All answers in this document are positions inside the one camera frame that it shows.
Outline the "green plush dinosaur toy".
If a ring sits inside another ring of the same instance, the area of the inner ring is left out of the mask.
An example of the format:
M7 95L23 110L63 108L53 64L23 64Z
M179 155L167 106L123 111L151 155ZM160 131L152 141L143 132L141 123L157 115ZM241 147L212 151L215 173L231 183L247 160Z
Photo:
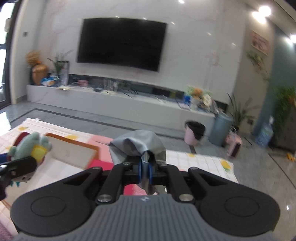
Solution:
M8 161L15 161L32 157L37 162L37 168L43 163L46 154L52 149L49 138L41 136L38 132L23 132L17 137L7 154Z

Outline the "grey silver cloth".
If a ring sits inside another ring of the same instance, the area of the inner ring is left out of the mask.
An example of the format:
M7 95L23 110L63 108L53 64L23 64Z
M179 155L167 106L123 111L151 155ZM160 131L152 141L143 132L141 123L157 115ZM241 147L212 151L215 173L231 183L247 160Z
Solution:
M146 194L160 194L161 185L151 184L152 167L166 163L166 148L160 138L152 131L136 130L125 133L109 143L109 152L113 164L127 161L136 164L139 174L138 186Z

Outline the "red box lid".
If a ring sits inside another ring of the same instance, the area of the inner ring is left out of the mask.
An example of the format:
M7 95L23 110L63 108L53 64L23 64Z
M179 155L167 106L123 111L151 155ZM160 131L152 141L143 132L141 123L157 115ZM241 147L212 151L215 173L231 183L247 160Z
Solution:
M106 170L111 170L113 168L114 164L111 162L105 162L105 161L100 161L97 159L93 159L87 166L87 169L93 168L93 167L101 167L103 171Z

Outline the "lemon pattern checked tablecloth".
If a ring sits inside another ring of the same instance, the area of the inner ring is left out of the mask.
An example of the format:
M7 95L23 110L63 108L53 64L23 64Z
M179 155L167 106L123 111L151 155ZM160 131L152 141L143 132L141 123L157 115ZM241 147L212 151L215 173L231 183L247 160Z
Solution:
M88 143L89 139L94 136L90 133L79 132L40 120L27 118L20 125L1 134L1 153L7 153L20 133L23 132L38 132L41 135L54 133L83 143ZM166 162L177 166L181 171L187 171L190 167L198 167L222 178L237 182L237 178L234 175L233 164L220 157L167 150ZM64 162L45 157L44 163L37 169L32 180L27 183L22 182L20 185L14 184L13 186L9 186L6 189L7 198L1 201L1 240L11 240L12 237L17 234L10 218L10 207L20 195L83 170L84 169L71 166Z

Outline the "pink restaurant placemat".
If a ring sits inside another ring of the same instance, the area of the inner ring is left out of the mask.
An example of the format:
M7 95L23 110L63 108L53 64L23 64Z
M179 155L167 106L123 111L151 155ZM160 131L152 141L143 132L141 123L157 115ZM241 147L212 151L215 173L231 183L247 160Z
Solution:
M89 139L88 144L96 146L99 149L98 158L93 158L93 159L97 159L100 161L105 161L105 162L111 163L112 159L111 159L111 155L109 152L109 143L111 141L112 141L112 139L108 138L108 137L97 136L97 135L92 136ZM136 184L130 184L130 185L125 186L123 194L136 196L136 195L146 195L146 192L143 189L141 189L140 187L138 187Z

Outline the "orange white cardboard box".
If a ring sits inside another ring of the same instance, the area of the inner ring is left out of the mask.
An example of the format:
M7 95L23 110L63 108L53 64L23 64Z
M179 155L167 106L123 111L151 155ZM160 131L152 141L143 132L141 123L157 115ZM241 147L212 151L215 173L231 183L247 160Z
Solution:
M86 169L93 159L99 159L99 147L79 142L54 133L45 136L52 144L47 158L64 162L77 168Z

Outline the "marble TV console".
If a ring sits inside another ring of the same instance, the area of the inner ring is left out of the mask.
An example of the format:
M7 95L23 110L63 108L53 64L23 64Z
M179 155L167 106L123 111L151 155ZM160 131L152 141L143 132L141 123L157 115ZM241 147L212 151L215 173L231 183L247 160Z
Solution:
M99 93L90 89L73 87L69 90L28 85L27 99L30 102L67 108L86 113L99 114L125 121L134 121L172 130L184 130L186 121L197 121L211 132L215 116L203 111L186 110L176 102L152 97L129 97L124 93Z

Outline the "pink space heater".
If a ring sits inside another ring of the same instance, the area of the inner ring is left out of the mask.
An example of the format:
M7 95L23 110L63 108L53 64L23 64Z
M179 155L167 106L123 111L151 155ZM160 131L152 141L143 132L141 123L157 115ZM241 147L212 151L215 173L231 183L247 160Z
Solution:
M229 157L235 158L242 146L242 140L237 134L237 130L234 126L231 126L225 142L228 147L227 155Z

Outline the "grey-blue pedal bin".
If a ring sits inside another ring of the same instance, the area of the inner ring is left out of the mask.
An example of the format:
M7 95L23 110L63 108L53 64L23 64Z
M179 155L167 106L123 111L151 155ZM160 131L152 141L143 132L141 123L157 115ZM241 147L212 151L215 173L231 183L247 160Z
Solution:
M209 142L216 146L222 146L226 140L232 123L232 116L229 116L225 113L217 114L210 136L208 138Z

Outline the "teddy bear toy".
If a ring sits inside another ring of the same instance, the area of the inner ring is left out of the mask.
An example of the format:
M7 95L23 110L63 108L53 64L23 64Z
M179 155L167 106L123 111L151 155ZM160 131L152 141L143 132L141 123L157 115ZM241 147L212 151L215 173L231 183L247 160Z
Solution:
M195 88L195 89L192 91L191 96L192 96L194 99L201 99L202 96L203 96L203 90L200 89L200 88Z

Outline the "potted green plant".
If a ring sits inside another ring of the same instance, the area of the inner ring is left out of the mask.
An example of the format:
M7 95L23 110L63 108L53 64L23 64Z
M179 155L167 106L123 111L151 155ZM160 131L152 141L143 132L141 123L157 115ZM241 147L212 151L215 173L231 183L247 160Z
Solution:
M250 97L245 104L241 104L240 102L236 101L234 94L230 95L227 94L230 99L231 110L229 111L230 115L233 118L232 126L238 133L240 131L240 126L244 120L251 120L255 119L255 116L251 115L250 112L253 110L257 110L260 108L259 105L250 106L252 102L252 98Z

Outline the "golden vase with dried flowers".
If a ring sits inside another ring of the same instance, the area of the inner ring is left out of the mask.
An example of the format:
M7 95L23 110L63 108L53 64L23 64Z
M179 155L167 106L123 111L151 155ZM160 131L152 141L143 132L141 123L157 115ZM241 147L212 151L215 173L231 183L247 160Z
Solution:
M48 67L40 60L39 51L30 51L29 53L27 53L26 63L30 68L30 84L41 85L42 79L48 76Z

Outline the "blue water bottle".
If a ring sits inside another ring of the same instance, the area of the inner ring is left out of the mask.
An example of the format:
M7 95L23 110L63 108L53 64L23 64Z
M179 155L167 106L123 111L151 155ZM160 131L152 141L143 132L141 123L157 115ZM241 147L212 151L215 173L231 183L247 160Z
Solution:
M273 137L273 116L269 117L267 123L264 123L255 139L256 144L260 147L266 148Z

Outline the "grey drawer cabinet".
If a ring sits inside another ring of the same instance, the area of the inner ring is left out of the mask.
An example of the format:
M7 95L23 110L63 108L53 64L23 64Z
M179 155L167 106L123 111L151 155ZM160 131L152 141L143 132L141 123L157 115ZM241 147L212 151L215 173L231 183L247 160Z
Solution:
M292 107L281 131L273 138L272 146L295 152L295 118L295 107Z

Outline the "framed wall picture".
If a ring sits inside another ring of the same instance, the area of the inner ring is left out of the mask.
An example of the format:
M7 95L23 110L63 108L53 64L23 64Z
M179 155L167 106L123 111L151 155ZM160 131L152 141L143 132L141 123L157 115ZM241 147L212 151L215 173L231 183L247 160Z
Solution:
M268 55L269 52L269 41L259 35L255 31L251 31L250 33L250 41L251 46L258 50L259 52L262 52L264 55Z

